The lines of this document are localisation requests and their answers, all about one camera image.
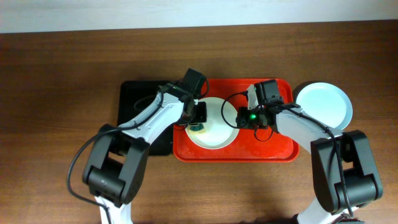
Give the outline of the light blue plate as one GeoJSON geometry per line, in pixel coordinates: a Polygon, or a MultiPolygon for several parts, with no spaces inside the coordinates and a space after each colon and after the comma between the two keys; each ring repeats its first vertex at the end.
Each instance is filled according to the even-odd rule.
{"type": "Polygon", "coordinates": [[[348,95],[335,85],[312,82],[297,88],[295,102],[311,117],[336,129],[345,129],[353,117],[348,95]]]}

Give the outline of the white plate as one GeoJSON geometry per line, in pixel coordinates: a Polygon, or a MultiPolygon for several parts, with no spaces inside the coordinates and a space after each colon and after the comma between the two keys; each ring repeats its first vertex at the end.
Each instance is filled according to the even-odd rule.
{"type": "Polygon", "coordinates": [[[207,97],[200,99],[199,102],[205,102],[207,108],[207,121],[203,123],[205,132],[200,134],[191,134],[188,132],[189,126],[185,128],[189,139],[205,149],[215,150],[221,149],[231,144],[239,133],[239,129],[232,128],[223,119],[222,114],[227,122],[232,126],[237,126],[236,117],[237,110],[229,102],[226,102],[221,113],[221,106],[224,99],[217,97],[207,97]]]}

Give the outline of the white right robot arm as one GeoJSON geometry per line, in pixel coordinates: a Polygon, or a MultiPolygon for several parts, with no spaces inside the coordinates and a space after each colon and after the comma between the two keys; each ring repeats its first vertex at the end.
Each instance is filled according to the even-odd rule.
{"type": "Polygon", "coordinates": [[[293,223],[337,223],[382,197],[381,178],[362,131],[331,128],[295,103],[242,107],[236,122],[241,129],[271,128],[310,153],[315,199],[293,223]]]}

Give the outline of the green and yellow sponge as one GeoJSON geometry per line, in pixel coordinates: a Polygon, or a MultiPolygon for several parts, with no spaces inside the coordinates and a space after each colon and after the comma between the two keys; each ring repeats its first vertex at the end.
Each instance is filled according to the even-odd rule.
{"type": "Polygon", "coordinates": [[[191,134],[200,134],[205,132],[203,123],[191,124],[188,128],[188,132],[191,134]]]}

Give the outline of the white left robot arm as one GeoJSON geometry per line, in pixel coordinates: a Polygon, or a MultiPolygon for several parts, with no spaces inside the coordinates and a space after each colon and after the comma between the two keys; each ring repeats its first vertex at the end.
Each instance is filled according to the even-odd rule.
{"type": "Polygon", "coordinates": [[[174,124],[189,124],[201,97],[199,86],[160,86],[153,102],[130,121],[105,124],[87,141],[93,146],[82,181],[94,195],[102,223],[131,223],[131,202],[144,178],[149,149],[174,124]]]}

